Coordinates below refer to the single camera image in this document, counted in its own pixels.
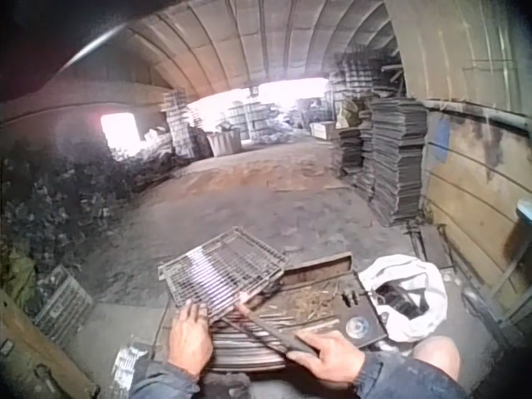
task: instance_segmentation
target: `hand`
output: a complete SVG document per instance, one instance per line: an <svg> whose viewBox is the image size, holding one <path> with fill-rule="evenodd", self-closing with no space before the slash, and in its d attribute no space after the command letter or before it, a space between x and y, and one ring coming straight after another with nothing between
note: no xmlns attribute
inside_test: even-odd
<svg viewBox="0 0 532 399"><path fill-rule="evenodd" d="M296 335L319 350L319 357L303 352L288 352L288 359L306 367L322 380L349 384L355 381L366 355L356 349L339 331L325 334L300 331Z"/></svg>
<svg viewBox="0 0 532 399"><path fill-rule="evenodd" d="M198 379L212 353L207 306L198 306L188 300L172 321L168 363Z"/></svg>

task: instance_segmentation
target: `white plastic bag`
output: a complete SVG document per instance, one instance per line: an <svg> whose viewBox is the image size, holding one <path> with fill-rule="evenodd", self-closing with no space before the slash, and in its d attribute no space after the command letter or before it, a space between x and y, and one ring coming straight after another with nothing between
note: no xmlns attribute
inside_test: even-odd
<svg viewBox="0 0 532 399"><path fill-rule="evenodd" d="M407 255L384 256L358 275L369 292L389 283L405 289L416 305L420 304L422 298L425 299L428 310L409 320L394 308L379 305L372 298L379 315L384 312L388 314L386 329L392 341L419 341L433 333L447 317L446 288L434 264Z"/></svg>

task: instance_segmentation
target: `round metal disc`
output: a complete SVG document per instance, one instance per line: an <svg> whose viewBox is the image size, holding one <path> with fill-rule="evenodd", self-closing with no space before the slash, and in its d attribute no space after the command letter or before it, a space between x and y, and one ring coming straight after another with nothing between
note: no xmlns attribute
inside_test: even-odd
<svg viewBox="0 0 532 399"><path fill-rule="evenodd" d="M349 319L346 324L346 334L353 339L362 339L369 333L369 323L363 317Z"/></svg>

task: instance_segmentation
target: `arched corrugated ceiling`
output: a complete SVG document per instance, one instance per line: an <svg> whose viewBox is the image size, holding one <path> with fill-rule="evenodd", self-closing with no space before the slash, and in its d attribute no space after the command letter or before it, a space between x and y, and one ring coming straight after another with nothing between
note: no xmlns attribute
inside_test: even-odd
<svg viewBox="0 0 532 399"><path fill-rule="evenodd" d="M320 76L350 47L398 52L382 0L181 2L131 23L115 40L191 99Z"/></svg>
<svg viewBox="0 0 532 399"><path fill-rule="evenodd" d="M116 40L172 86L184 87L191 100L319 76L335 53L367 46L401 53L411 96L526 113L532 101L523 88L532 86L532 60L516 58L516 49L524 48L515 32L519 19L510 24L503 3L193 0L133 22Z"/></svg>

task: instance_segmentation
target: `open doorway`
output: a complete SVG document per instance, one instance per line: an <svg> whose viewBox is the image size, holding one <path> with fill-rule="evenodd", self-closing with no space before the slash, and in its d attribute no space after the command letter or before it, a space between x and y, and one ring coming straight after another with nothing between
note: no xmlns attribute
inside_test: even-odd
<svg viewBox="0 0 532 399"><path fill-rule="evenodd" d="M135 116L130 112L108 114L101 117L101 128L107 144L117 159L136 155L142 144Z"/></svg>

